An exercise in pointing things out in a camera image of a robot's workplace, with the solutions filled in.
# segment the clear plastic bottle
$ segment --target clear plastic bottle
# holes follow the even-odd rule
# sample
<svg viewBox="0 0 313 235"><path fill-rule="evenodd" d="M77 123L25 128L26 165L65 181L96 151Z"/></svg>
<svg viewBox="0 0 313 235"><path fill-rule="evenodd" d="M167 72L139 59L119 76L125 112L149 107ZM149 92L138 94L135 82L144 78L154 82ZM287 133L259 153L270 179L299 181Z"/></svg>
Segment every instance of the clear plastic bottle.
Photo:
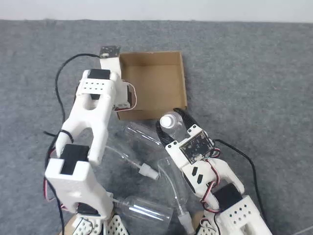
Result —
<svg viewBox="0 0 313 235"><path fill-rule="evenodd" d="M147 126L130 122L124 130L125 134L134 137L154 149L162 149L163 146L157 136L157 133Z"/></svg>
<svg viewBox="0 0 313 235"><path fill-rule="evenodd" d="M168 112L160 118L160 124L164 132L169 134L175 140L185 139L186 129L181 116L174 112Z"/></svg>
<svg viewBox="0 0 313 235"><path fill-rule="evenodd" d="M119 143L118 140L110 140L107 143L105 154L109 152L116 154L131 167L139 169L139 174L150 177L154 180L158 179L158 172L153 170L148 164L139 161L136 158L135 153L127 147L126 144Z"/></svg>
<svg viewBox="0 0 313 235"><path fill-rule="evenodd" d="M115 209L124 216L139 220L156 230L166 231L170 224L173 209L135 196L114 199Z"/></svg>
<svg viewBox="0 0 313 235"><path fill-rule="evenodd" d="M169 157L157 163L160 177L167 182L166 197L169 204L177 211L178 218L187 234L195 234L190 213L186 209L188 194L181 171Z"/></svg>

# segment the gray carpet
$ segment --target gray carpet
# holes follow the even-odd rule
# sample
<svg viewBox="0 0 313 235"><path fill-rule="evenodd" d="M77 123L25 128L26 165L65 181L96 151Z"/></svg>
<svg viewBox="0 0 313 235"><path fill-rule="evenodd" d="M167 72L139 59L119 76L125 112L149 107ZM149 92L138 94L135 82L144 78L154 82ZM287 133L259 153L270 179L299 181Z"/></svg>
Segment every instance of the gray carpet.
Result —
<svg viewBox="0 0 313 235"><path fill-rule="evenodd" d="M273 233L290 235L311 226L312 38L312 24L0 21L1 234L53 235L60 230L55 202L42 197L44 156L51 141L42 131L55 132L61 124L54 76L67 58L98 53L103 45L121 45L122 51L181 50L188 110L213 138L232 143L254 160ZM87 58L66 67L59 84L67 112L83 70L98 67L98 61ZM120 123L112 116L110 132L120 130ZM80 141L88 142L87 136ZM249 164L222 150L257 204ZM141 151L138 158L156 168L163 156L149 153ZM165 203L162 184L127 165L107 158L96 173L116 195ZM201 209L192 194L188 209ZM174 216L168 234L182 231Z"/></svg>

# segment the black cable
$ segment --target black cable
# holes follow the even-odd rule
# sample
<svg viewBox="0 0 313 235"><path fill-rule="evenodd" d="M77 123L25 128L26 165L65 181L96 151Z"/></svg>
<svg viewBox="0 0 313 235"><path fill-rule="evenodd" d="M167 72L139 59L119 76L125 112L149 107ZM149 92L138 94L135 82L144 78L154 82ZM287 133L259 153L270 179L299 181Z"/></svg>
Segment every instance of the black cable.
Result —
<svg viewBox="0 0 313 235"><path fill-rule="evenodd" d="M89 53L81 53L81 54L77 54L77 55L74 55L72 57L70 57L68 60L66 60L61 66L60 68L58 69L57 71L57 74L55 76L55 80L54 80L54 89L55 89L55 93L57 95L57 99L58 99L58 102L60 104L60 107L61 107L61 112L62 112L62 123L65 122L65 110L64 110L64 106L63 106L63 103L61 101L61 98L60 98L60 94L59 94L59 87L58 87L58 80L59 80L59 76L60 76L60 73L62 71L62 69L65 67L65 65L67 65L70 61L72 61L73 59L77 58L77 57L81 57L81 56L89 56L89 57L96 57L96 58L100 58L99 55L96 55L96 54L89 54Z"/></svg>
<svg viewBox="0 0 313 235"><path fill-rule="evenodd" d="M217 215L217 214L214 215L213 219L214 219L214 223L215 223L215 225L216 225L216 227L217 227L217 230L219 231L219 235L221 235L220 227L219 227L219 225L218 225L217 222L216 222L216 215Z"/></svg>
<svg viewBox="0 0 313 235"><path fill-rule="evenodd" d="M65 225L64 225L63 212L62 212L62 208L61 208L61 202L60 202L59 198L57 197L57 193L55 192L55 189L52 186L52 184L49 182L49 180L47 180L47 183L48 183L51 191L53 192L53 195L54 195L54 197L55 197L55 199L57 201L57 204L58 204L60 220L61 220L61 226L62 226L62 235L64 235L64 233L65 233Z"/></svg>
<svg viewBox="0 0 313 235"><path fill-rule="evenodd" d="M52 137L55 137L55 134L53 133L50 133L50 132L47 132L47 131L43 131L43 133L47 136L52 136Z"/></svg>
<svg viewBox="0 0 313 235"><path fill-rule="evenodd" d="M221 144L224 144L225 146L231 148L232 150L234 150L235 152L239 153L240 155L242 155L244 158L246 158L251 167L252 167L252 171L253 171L253 181L254 181L254 187L255 187L255 192L256 192L256 195L257 195L257 198L258 198L258 201L259 201L259 205L260 205L260 209L261 209L261 213L262 213L262 216L264 218L264 221L265 223L267 224L268 223L268 220L267 220L267 217L265 215L265 210L264 210L264 207L263 207L263 203L262 203L262 199L261 199L261 195L260 195L260 192L259 192L259 187L258 187L258 182L257 182L257 176L256 176L256 169L255 169L255 166L254 166L254 163L253 161L251 160L250 157L248 157L245 153L243 153L242 151L240 151L239 149L235 148L234 146L226 143L225 141L223 140L220 140L220 139L215 139L213 140L214 142L219 142Z"/></svg>

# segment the open cardboard box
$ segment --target open cardboard box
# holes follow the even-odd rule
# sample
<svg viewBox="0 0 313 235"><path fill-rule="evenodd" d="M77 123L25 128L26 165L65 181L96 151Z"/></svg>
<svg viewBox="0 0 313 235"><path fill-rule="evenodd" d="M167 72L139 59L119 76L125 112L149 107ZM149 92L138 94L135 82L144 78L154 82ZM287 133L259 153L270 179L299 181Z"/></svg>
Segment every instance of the open cardboard box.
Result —
<svg viewBox="0 0 313 235"><path fill-rule="evenodd" d="M120 120L158 119L173 108L187 108L181 52L121 53L120 63L122 79L135 86L137 95L133 110L117 113Z"/></svg>

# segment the white robotic arm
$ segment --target white robotic arm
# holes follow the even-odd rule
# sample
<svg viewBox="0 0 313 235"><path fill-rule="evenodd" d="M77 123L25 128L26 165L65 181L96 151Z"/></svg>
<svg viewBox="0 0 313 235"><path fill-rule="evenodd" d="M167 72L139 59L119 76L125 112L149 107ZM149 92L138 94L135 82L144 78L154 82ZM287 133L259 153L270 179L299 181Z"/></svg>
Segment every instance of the white robotic arm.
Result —
<svg viewBox="0 0 313 235"><path fill-rule="evenodd" d="M97 182L92 165L101 163L112 110L131 107L128 83L121 80L119 47L104 47L101 56L101 70L83 73L71 113L56 140L57 158L50 159L45 171L63 205L96 227L106 224L113 203L112 194ZM72 144L86 128L93 133L90 149ZM96 227L94 235L101 232Z"/></svg>
<svg viewBox="0 0 313 235"><path fill-rule="evenodd" d="M244 195L242 182L225 161L212 158L215 147L207 133L184 110L174 111L181 115L189 137L178 142L163 132L159 121L156 132L191 190L201 198L207 226L217 235L271 235L251 198ZM227 185L212 193L211 186L221 180ZM198 234L213 233L201 228Z"/></svg>

